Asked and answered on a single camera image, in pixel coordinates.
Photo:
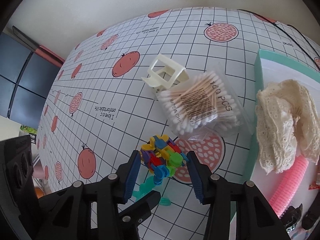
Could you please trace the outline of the teal plastic figure toy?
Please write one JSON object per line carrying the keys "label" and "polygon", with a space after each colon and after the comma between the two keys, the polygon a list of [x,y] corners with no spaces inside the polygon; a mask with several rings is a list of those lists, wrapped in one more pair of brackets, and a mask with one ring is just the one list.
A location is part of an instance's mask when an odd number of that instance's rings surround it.
{"label": "teal plastic figure toy", "polygon": [[[154,183],[154,177],[155,176],[149,176],[144,183],[140,184],[138,191],[133,191],[132,196],[135,197],[136,201],[138,201],[140,198],[147,195],[149,192],[151,192],[158,184]],[[161,206],[170,206],[171,201],[168,198],[162,197],[159,201],[159,205]]]}

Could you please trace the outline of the colourful plastic clips cluster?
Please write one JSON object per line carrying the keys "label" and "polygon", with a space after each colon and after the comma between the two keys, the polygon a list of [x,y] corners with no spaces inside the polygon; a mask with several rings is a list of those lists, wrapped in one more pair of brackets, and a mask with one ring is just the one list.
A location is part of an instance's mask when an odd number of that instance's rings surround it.
{"label": "colourful plastic clips cluster", "polygon": [[154,135],[140,148],[140,158],[153,175],[153,183],[161,185],[164,178],[173,177],[189,159],[166,134]]}

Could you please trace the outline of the bag of cotton swabs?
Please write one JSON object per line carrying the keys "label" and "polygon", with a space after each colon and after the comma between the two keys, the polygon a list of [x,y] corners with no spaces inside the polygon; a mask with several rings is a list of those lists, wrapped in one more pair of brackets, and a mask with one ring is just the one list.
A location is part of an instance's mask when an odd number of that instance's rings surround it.
{"label": "bag of cotton swabs", "polygon": [[157,94],[171,131],[184,140],[253,134],[253,125],[224,72],[213,68]]}

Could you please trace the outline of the pink hair roller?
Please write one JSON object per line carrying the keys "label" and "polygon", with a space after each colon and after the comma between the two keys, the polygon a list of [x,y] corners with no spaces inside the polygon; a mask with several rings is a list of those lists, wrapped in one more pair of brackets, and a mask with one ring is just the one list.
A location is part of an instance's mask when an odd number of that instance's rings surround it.
{"label": "pink hair roller", "polygon": [[269,204],[280,218],[291,203],[296,194],[308,168],[309,161],[299,155],[290,169],[285,171],[285,175],[278,185],[276,191],[269,200]]}

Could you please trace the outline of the cream lace cloth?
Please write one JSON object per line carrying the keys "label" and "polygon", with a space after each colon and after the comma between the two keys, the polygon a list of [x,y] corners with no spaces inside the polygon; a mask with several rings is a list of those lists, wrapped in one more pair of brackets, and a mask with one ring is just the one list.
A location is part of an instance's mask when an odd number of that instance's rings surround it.
{"label": "cream lace cloth", "polygon": [[266,173],[291,168],[296,152],[319,160],[319,116],[308,89],[296,80],[271,82],[257,92],[258,159]]}

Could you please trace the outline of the cream plastic hair claw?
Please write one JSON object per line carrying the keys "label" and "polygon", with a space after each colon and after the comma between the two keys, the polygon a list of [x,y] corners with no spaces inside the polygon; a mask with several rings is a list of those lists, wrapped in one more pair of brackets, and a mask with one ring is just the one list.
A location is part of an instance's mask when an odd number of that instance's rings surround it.
{"label": "cream plastic hair claw", "polygon": [[147,74],[148,76],[143,77],[142,80],[155,94],[189,80],[184,66],[162,54],[158,54],[152,61]]}

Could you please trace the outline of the brown snack packet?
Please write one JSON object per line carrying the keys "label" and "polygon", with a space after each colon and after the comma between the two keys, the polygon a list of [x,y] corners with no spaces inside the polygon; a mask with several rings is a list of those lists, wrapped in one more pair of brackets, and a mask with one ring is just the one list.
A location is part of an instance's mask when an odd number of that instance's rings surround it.
{"label": "brown snack packet", "polygon": [[320,167],[319,165],[317,166],[317,174],[316,174],[316,179],[314,182],[312,182],[309,185],[309,190],[315,190],[320,188]]}

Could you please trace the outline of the black toy car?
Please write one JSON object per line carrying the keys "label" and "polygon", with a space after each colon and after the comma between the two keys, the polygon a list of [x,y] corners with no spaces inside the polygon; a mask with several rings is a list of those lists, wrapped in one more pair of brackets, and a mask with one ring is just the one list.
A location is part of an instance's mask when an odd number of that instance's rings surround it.
{"label": "black toy car", "polygon": [[311,229],[317,219],[319,218],[320,210],[319,210],[319,202],[313,202],[306,214],[302,219],[302,228],[305,230]]}

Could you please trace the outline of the dark patterned packet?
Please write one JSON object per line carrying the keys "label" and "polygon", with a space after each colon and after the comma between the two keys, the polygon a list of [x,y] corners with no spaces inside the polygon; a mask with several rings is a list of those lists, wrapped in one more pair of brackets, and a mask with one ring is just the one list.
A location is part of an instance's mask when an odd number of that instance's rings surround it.
{"label": "dark patterned packet", "polygon": [[280,221],[283,224],[287,233],[295,230],[298,222],[302,217],[303,204],[299,207],[289,206],[287,210],[281,215]]}

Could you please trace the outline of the teal shallow tray box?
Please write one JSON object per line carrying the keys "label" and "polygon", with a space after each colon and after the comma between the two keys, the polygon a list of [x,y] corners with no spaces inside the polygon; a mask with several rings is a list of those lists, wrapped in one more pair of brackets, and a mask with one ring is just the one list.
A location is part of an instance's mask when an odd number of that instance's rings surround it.
{"label": "teal shallow tray box", "polygon": [[319,72],[269,50],[258,51],[254,67],[255,133],[241,181],[258,167],[278,216],[290,204],[310,211],[318,206],[318,190],[309,186],[319,164]]}

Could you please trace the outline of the dark blue cabinet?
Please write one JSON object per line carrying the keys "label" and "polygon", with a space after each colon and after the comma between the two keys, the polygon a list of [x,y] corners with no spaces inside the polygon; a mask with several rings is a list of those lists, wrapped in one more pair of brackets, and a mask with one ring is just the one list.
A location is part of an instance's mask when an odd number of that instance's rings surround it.
{"label": "dark blue cabinet", "polygon": [[64,61],[15,26],[1,33],[1,116],[37,129]]}

